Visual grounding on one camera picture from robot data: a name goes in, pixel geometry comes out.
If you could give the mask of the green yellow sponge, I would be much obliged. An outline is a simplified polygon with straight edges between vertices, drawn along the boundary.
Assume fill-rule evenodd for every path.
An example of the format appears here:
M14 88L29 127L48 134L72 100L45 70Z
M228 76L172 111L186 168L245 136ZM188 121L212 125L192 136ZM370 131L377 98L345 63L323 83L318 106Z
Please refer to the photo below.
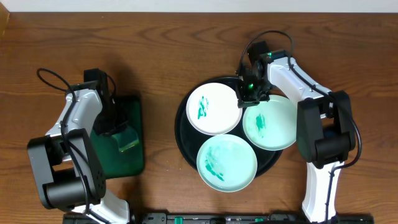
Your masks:
M111 137L116 141L119 152L125 152L126 150L139 144L138 133L130 126L126 126L125 129L113 134Z

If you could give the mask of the mint plate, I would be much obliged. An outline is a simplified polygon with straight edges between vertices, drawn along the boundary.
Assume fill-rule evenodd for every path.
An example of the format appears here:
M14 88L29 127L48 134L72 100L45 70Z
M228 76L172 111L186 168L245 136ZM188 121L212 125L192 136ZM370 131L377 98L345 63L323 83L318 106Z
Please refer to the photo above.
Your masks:
M297 109L288 98L271 95L269 101L246 108L243 130L255 146L283 150L296 142Z
M220 192L237 192L256 176L254 149L241 137L221 134L206 140L197 154L197 171L202 180Z

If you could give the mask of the white plate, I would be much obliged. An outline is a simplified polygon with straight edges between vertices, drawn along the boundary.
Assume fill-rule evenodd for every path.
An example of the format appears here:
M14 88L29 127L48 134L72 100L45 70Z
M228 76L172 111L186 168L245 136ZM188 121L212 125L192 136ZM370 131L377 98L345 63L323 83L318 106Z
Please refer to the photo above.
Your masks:
M235 91L222 83L206 83L194 89L185 109L190 124L210 136L230 132L243 114Z

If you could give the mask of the mint plate front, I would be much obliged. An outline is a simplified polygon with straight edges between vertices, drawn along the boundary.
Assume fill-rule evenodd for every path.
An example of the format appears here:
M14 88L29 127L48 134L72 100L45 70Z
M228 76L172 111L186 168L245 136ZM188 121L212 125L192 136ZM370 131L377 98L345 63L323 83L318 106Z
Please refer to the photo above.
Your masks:
M221 134L206 140L197 154L197 171L202 180L220 192L237 192L256 176L254 149L241 137Z

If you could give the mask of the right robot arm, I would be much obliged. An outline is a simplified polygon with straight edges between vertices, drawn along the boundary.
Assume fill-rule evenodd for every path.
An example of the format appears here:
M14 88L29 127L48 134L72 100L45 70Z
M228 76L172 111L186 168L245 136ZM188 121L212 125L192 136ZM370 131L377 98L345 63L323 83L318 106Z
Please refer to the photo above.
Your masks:
M307 189L302 211L310 223L330 223L340 169L350 151L359 146L358 128L345 91L333 92L312 79L287 50L271 51L266 42L250 42L243 55L251 68L240 64L236 88L238 107L270 100L277 87L297 108L296 142L307 162Z

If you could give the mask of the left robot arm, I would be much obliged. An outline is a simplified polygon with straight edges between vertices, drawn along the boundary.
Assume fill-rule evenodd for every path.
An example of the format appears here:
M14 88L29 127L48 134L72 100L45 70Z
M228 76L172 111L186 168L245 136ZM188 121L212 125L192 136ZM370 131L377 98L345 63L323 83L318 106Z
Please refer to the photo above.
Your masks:
M90 139L113 134L118 112L109 92L109 76L85 70L84 82L68 84L57 122L27 145L41 204L46 209L80 213L98 223L129 223L129 205L106 188L103 167Z

